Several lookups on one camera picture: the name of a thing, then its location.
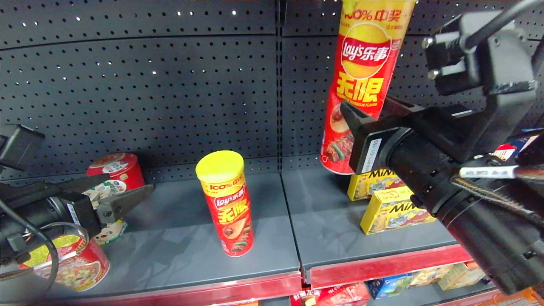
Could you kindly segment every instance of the blue snack box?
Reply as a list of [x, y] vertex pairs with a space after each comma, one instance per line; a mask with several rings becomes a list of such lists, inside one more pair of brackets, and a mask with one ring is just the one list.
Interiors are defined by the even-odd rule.
[[379, 278], [367, 282], [368, 291], [374, 299], [399, 295], [410, 286], [412, 273], [406, 273], [386, 278]]

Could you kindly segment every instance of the yellow snack box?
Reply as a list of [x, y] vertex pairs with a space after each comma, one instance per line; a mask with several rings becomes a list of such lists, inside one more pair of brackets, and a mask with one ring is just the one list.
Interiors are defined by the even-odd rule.
[[484, 278], [485, 273], [474, 262], [462, 262], [455, 264], [453, 268], [438, 281], [438, 285], [442, 290], [450, 290], [465, 286], [474, 285]]
[[427, 286], [433, 283], [437, 283], [442, 279], [448, 272], [453, 268], [453, 265], [434, 267], [429, 269], [424, 269], [418, 272], [413, 272], [412, 282], [410, 283], [409, 288], [411, 287], [422, 287]]
[[361, 220], [364, 233], [369, 235], [434, 221], [426, 209], [412, 203], [411, 195], [413, 192], [407, 186], [374, 192]]
[[353, 174], [349, 181], [348, 197], [352, 201], [368, 199], [375, 191], [404, 186], [391, 170], [380, 169], [360, 175]]

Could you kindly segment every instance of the barbecue flavor image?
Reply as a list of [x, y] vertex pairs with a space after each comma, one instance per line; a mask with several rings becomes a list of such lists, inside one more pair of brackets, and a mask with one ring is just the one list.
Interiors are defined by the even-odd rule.
[[240, 233], [242, 232], [242, 230], [244, 229], [244, 224], [246, 220], [247, 218], [243, 218], [223, 228], [223, 234], [225, 235], [225, 237], [227, 239], [234, 239], [238, 237]]
[[350, 133], [331, 142], [325, 149], [325, 155], [333, 163], [343, 161], [351, 155], [351, 147], [353, 147], [353, 135]]
[[345, 122], [344, 116], [340, 112], [340, 104], [337, 104], [332, 109], [331, 128], [337, 133], [343, 133], [349, 129], [348, 123]]
[[250, 231], [251, 231], [251, 222], [248, 221], [242, 227], [242, 233], [240, 234], [240, 237], [238, 238], [238, 240], [234, 243], [234, 246], [232, 248], [233, 251], [241, 252], [244, 250], [244, 248], [248, 245]]

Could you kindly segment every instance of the white label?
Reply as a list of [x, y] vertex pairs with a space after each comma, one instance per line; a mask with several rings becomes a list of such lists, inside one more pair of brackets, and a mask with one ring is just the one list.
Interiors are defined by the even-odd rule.
[[381, 138], [375, 139], [370, 142], [367, 157], [364, 158], [363, 173], [372, 171], [372, 166], [374, 165], [374, 161], [376, 160], [376, 156], [378, 155], [380, 144]]
[[73, 208], [73, 205], [70, 203], [66, 203], [66, 206], [68, 207], [68, 210], [72, 215], [73, 222], [77, 225], [81, 225], [81, 223], [79, 222], [79, 218], [77, 217], [76, 210]]
[[109, 185], [109, 189], [113, 194], [119, 194], [127, 191], [127, 184], [119, 180], [107, 180], [106, 183]]
[[515, 179], [514, 170], [517, 167], [463, 167], [459, 169], [459, 176], [462, 178]]
[[119, 170], [123, 170], [128, 165], [127, 162], [113, 162], [109, 163], [104, 168], [102, 168], [102, 172], [104, 173], [113, 173], [117, 172]]

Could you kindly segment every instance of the yellow lid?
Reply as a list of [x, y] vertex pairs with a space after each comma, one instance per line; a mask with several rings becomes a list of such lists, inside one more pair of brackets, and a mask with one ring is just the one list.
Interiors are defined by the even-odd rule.
[[230, 181], [244, 170], [244, 159], [234, 151], [217, 151], [204, 156], [196, 164], [196, 177], [206, 183]]

